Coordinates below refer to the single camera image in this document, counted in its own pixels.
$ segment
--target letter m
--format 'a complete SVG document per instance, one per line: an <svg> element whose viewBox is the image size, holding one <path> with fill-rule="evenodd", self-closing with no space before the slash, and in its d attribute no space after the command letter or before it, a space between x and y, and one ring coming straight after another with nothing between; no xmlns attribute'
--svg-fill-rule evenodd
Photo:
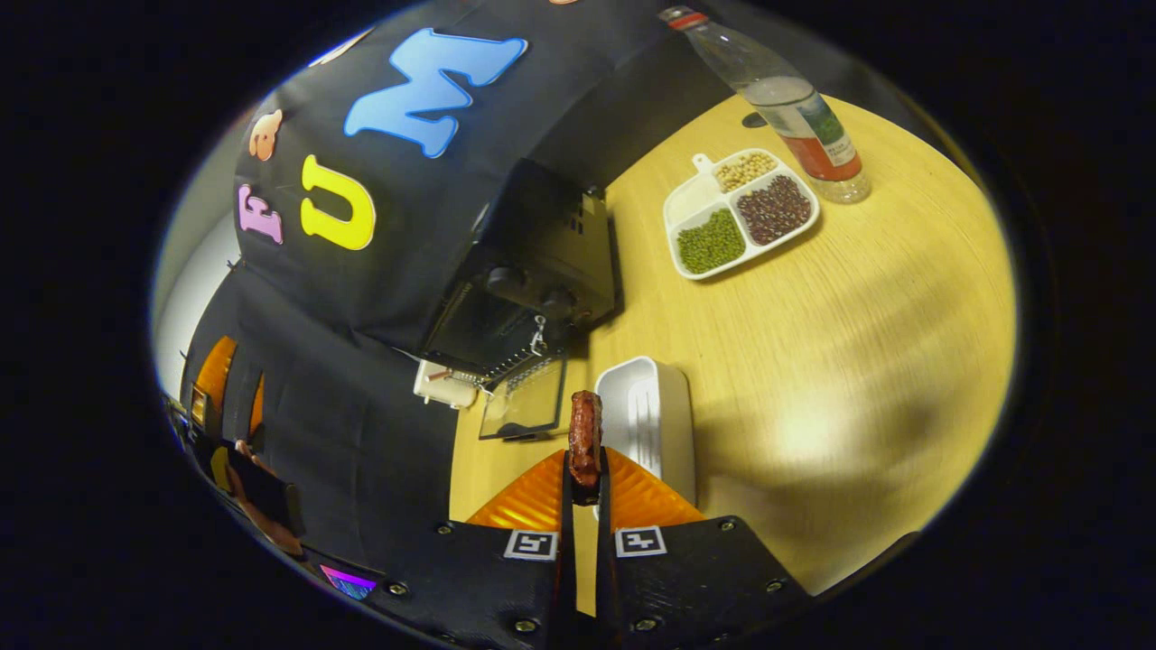
<svg viewBox="0 0 1156 650"><path fill-rule="evenodd" d="M414 113L464 109L474 103L445 71L465 75L470 86L487 86L502 76L527 45L521 38L483 40L443 36L429 28L416 31L390 56L390 64L409 81L354 102L346 116L346 135L363 128L380 131L417 142L425 157L436 158L453 140L458 120L450 116L429 120Z"/></svg>

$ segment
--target table surface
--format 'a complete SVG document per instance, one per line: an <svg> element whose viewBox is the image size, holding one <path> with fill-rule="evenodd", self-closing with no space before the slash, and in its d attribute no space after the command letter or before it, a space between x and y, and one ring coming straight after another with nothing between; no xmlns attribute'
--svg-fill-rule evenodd
<svg viewBox="0 0 1156 650"><path fill-rule="evenodd" d="M813 594L924 527L965 480L1003 406L1017 313L998 217L972 179L898 126L828 102L872 195L821 199L810 230L705 281L679 275L662 226L691 156L762 147L801 172L769 127L741 125L750 106L718 104L610 184L625 310L591 333L565 387L592 390L638 355L681 370L699 510L746 519ZM479 441L482 411L459 414L452 519L566 444ZM575 535L578 607L593 614L590 508L576 508Z"/></svg>

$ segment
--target sausage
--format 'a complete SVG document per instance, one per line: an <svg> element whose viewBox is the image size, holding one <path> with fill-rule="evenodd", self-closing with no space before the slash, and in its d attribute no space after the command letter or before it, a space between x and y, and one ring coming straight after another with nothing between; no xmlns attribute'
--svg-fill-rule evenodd
<svg viewBox="0 0 1156 650"><path fill-rule="evenodd" d="M580 488L576 489L575 502L590 503L598 500L598 479L602 471L602 398L590 391L578 391L570 401L570 477L575 487Z"/></svg>

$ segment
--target yellow letter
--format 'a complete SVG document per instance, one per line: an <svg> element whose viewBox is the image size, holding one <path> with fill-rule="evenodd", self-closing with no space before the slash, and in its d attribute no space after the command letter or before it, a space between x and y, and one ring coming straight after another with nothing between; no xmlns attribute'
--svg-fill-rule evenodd
<svg viewBox="0 0 1156 650"><path fill-rule="evenodd" d="M334 244L360 251L373 238L373 226L377 223L377 212L373 199L365 187L344 173L333 171L317 163L317 156L305 156L301 168L301 184L306 191L313 187L328 190L349 201L353 216L341 221L313 206L310 199L301 201L301 228L306 235L320 235Z"/></svg>

